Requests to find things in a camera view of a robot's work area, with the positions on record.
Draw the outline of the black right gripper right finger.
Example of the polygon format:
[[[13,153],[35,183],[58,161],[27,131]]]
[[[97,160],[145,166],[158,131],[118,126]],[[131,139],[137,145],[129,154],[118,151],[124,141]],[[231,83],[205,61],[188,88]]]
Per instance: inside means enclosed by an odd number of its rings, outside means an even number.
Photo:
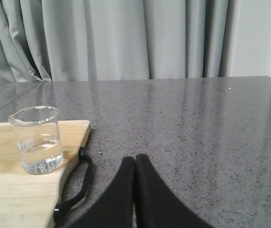
[[[145,154],[136,156],[134,202],[139,228],[211,227],[172,193]]]

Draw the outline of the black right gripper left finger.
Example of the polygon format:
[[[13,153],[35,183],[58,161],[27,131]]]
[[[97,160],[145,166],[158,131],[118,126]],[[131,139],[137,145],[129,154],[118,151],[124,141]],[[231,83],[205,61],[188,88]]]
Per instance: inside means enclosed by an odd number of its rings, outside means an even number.
[[[104,193],[70,227],[131,228],[134,174],[134,158],[123,158],[115,177]]]

